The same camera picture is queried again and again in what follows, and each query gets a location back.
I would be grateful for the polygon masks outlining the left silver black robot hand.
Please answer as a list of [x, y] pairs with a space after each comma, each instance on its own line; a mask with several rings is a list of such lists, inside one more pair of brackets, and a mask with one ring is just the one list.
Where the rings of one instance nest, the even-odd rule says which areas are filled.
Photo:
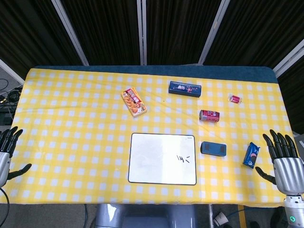
[[8, 180], [21, 176], [26, 173], [32, 166], [27, 164], [23, 169], [10, 172], [11, 158], [16, 148], [18, 138], [23, 130], [15, 126], [0, 132], [0, 187], [2, 188]]

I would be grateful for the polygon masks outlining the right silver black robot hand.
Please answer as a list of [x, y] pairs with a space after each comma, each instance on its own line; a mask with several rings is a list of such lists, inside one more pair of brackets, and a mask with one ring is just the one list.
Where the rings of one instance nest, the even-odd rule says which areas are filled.
[[273, 137], [263, 134], [273, 164], [274, 176], [268, 175], [260, 167], [257, 173], [265, 180], [277, 186], [277, 189], [290, 196], [304, 193], [304, 163], [298, 156], [296, 145], [289, 135], [270, 130]]

